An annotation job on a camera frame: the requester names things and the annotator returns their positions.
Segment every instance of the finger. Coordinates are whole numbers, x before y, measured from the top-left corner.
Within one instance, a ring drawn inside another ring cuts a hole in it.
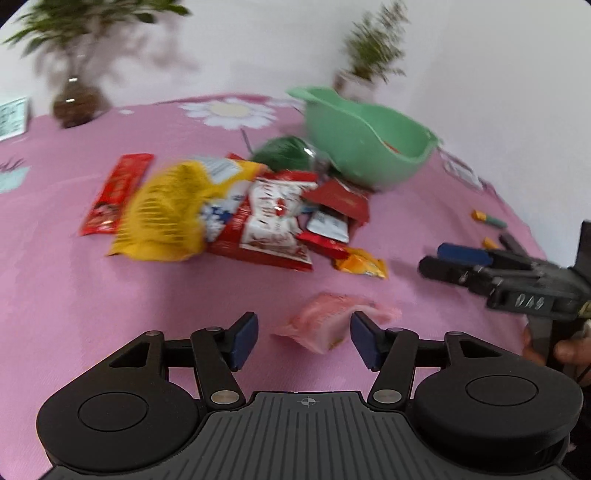
[[[538,352],[536,352],[533,348],[526,346],[523,349],[523,352],[521,354],[523,356],[523,358],[525,358],[526,360],[529,360],[530,362],[533,362],[537,365],[545,365],[546,362],[544,360],[544,357],[542,357]]]
[[[554,356],[564,364],[589,364],[591,363],[591,338],[558,342],[554,347]]]
[[[523,330],[523,344],[525,346],[531,345],[531,332],[529,327],[525,327]]]

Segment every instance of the green leaves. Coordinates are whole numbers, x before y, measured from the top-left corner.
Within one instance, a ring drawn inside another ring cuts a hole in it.
[[[167,5],[166,10],[168,10],[169,12],[174,12],[177,15],[181,15],[182,17],[191,15],[191,11],[187,7],[184,7],[182,5],[170,4]]]
[[[391,64],[404,58],[398,46],[404,34],[402,24],[407,22],[403,0],[393,0],[389,7],[382,5],[378,15],[366,12],[345,40],[352,73],[366,80],[381,77],[386,82],[388,73],[404,75]]]
[[[139,21],[144,22],[144,23],[156,23],[156,19],[154,18],[154,16],[149,13],[134,14],[134,16]]]
[[[19,43],[23,38],[25,38],[29,33],[32,33],[33,31],[34,31],[34,28],[31,28],[31,27],[24,28],[20,32],[15,33],[12,37],[9,37],[6,40],[4,40],[2,43],[4,43],[4,44],[9,43],[10,46],[12,47],[13,45],[16,45],[17,43]]]
[[[28,13],[17,18],[22,30],[4,40],[4,44],[16,45],[29,35],[34,38],[27,44],[24,55],[36,51],[49,42],[64,51],[77,51],[80,38],[88,35],[91,41],[108,35],[110,28],[119,22],[140,21],[155,24],[157,13],[174,13],[182,17],[190,15],[179,0],[32,0]]]
[[[47,40],[49,40],[48,37],[36,37],[33,38],[28,45],[26,46],[25,50],[22,52],[23,56],[27,56],[31,53],[33,53],[36,49],[38,49],[39,47],[41,47],[41,45],[43,45]]]

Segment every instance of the human hand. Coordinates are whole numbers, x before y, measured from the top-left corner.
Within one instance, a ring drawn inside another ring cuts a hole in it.
[[[531,333],[527,327],[523,331],[523,343],[523,357],[538,365],[545,365],[544,358],[531,346]],[[562,364],[577,366],[576,375],[581,375],[591,364],[591,337],[558,342],[554,347],[554,357]],[[587,373],[579,383],[590,384],[591,373]]]

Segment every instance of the metal screw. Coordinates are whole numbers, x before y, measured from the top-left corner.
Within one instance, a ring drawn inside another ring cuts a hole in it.
[[[396,390],[378,390],[374,393],[374,400],[380,403],[396,403],[402,400],[402,394]]]
[[[218,390],[212,394],[212,402],[218,405],[230,405],[238,400],[240,400],[240,395],[233,390]]]

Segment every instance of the black round disc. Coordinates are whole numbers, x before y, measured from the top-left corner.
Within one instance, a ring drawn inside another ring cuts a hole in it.
[[[134,370],[83,375],[43,404],[37,433],[54,463],[82,472],[132,471],[164,460],[189,440],[198,421],[191,395]]]
[[[109,392],[86,400],[78,416],[90,429],[118,432],[137,425],[147,413],[148,404],[142,397],[125,392]]]
[[[515,355],[452,365],[417,387],[413,412],[427,438],[482,458],[533,455],[576,424],[579,386],[562,373]]]
[[[466,392],[474,400],[496,407],[512,407],[529,402],[538,394],[530,380],[513,375],[490,375],[472,380]]]

